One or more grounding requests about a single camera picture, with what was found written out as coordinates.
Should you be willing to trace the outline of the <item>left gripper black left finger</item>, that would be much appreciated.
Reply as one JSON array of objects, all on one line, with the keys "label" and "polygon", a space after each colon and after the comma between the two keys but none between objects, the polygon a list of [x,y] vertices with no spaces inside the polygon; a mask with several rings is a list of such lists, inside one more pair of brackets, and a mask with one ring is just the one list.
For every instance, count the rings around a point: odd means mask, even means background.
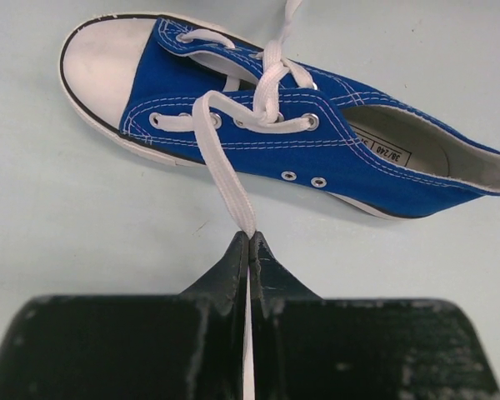
[{"label": "left gripper black left finger", "polygon": [[170,295],[27,302],[0,346],[0,399],[239,399],[248,237]]}]

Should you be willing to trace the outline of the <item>blue sneaker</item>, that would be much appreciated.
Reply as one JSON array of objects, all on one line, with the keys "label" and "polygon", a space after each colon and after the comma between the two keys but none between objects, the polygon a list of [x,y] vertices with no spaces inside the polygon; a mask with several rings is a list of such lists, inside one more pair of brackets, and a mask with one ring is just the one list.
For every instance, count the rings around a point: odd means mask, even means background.
[{"label": "blue sneaker", "polygon": [[[260,48],[224,28],[165,13],[121,13],[77,27],[59,73],[77,113],[144,158],[200,166],[190,117],[218,90],[251,107],[263,75]],[[482,196],[500,196],[500,152],[364,83],[309,67],[311,87],[279,83],[280,121],[293,133],[260,133],[213,107],[212,123],[239,173],[316,188],[379,217],[424,218]]]}]

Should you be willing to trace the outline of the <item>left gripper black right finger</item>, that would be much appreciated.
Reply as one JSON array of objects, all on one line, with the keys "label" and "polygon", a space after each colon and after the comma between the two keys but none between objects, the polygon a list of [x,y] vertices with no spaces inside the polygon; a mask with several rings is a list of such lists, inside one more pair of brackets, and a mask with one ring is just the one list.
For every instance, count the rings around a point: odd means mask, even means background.
[{"label": "left gripper black right finger", "polygon": [[249,245],[258,399],[500,399],[468,317],[431,298],[324,299]]}]

